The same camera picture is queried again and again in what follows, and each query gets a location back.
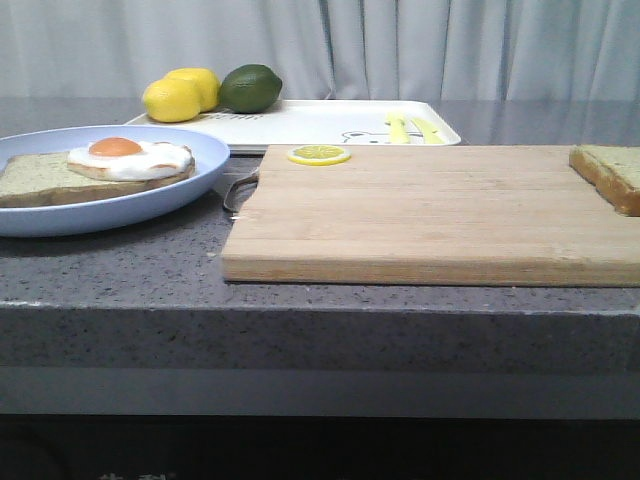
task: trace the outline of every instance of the cutting board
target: cutting board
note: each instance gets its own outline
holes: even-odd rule
[[[350,147],[331,166],[267,149],[222,252],[230,281],[640,285],[640,218],[569,146]]]

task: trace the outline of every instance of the toast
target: toast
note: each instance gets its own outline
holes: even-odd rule
[[[128,182],[94,180],[69,170],[67,154],[27,154],[9,159],[0,174],[0,208],[67,205],[121,197],[171,185],[189,178],[195,171],[192,158],[187,170],[171,177]]]
[[[640,216],[640,147],[578,145],[569,154],[569,165],[592,183],[616,212]]]

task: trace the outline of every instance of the yellow fork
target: yellow fork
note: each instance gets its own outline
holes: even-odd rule
[[[404,129],[404,115],[401,112],[387,113],[389,141],[391,143],[410,143],[409,134]]]

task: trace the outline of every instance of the knife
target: knife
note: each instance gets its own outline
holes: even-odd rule
[[[410,143],[409,134],[404,129],[404,115],[401,112],[387,113],[389,141],[391,143]]]
[[[411,121],[416,127],[418,127],[420,133],[422,133],[424,143],[444,143],[438,136],[438,128],[433,123],[419,117],[414,117]]]

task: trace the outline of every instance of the lemon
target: lemon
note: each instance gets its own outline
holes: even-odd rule
[[[260,113],[273,105],[282,90],[282,79],[266,65],[242,65],[220,85],[220,104],[235,113]]]
[[[200,91],[190,80],[161,78],[146,88],[142,103],[158,122],[184,122],[200,113]]]
[[[195,82],[200,91],[201,112],[208,112],[218,106],[220,80],[212,70],[202,67],[178,68],[167,73],[165,78],[181,78]]]
[[[351,153],[336,145],[304,145],[290,150],[287,158],[303,165],[322,166],[345,162]]]

